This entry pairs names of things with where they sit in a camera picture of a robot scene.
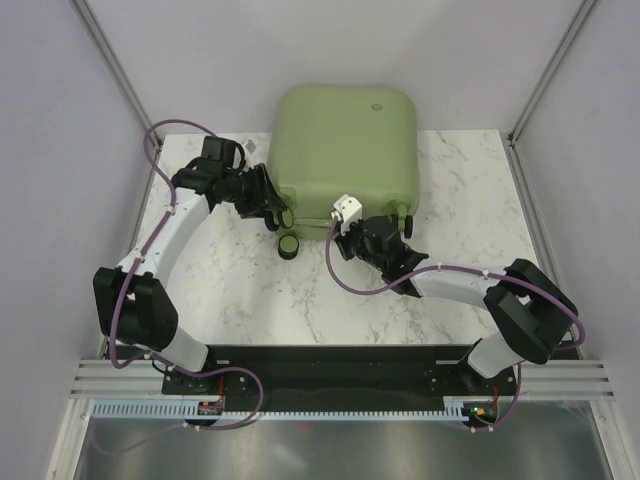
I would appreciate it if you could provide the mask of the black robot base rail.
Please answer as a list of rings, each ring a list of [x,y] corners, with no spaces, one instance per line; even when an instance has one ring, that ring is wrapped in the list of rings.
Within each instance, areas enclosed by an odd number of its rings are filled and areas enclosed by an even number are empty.
[[[214,346],[195,379],[169,373],[165,395],[224,397],[227,412],[412,413],[437,411],[447,397],[505,399],[513,368],[485,379],[464,365],[467,345]]]

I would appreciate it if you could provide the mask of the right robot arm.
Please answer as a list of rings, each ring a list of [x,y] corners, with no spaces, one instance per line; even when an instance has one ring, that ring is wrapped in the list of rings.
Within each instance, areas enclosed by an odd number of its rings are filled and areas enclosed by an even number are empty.
[[[391,219],[356,221],[332,216],[327,239],[344,260],[358,259],[379,271],[379,293],[441,298],[485,310],[497,331],[476,341],[456,363],[460,386],[477,394],[494,377],[524,362],[545,364],[571,328],[582,330],[576,306],[534,263],[518,258],[502,268],[444,264],[406,244]]]

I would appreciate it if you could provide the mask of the green suitcase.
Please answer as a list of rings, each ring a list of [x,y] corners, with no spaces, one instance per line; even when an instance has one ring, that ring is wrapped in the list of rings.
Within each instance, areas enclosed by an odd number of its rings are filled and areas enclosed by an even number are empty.
[[[417,212],[420,200],[417,114],[394,88],[306,85],[278,104],[266,167],[294,216],[302,240],[327,238],[333,204],[342,195],[363,205],[363,217],[392,219],[396,202]]]

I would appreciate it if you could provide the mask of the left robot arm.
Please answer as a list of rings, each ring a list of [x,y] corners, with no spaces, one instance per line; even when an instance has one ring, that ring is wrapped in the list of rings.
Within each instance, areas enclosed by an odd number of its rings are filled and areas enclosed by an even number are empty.
[[[160,175],[168,196],[146,235],[113,268],[101,267],[93,289],[109,357],[117,369],[116,345],[134,346],[184,375],[198,393],[219,382],[210,347],[179,324],[179,313],[166,290],[172,270],[200,225],[220,204],[234,206],[242,219],[258,218],[276,232],[287,209],[264,164],[248,166],[244,148],[216,136],[203,140],[201,153],[173,176]]]

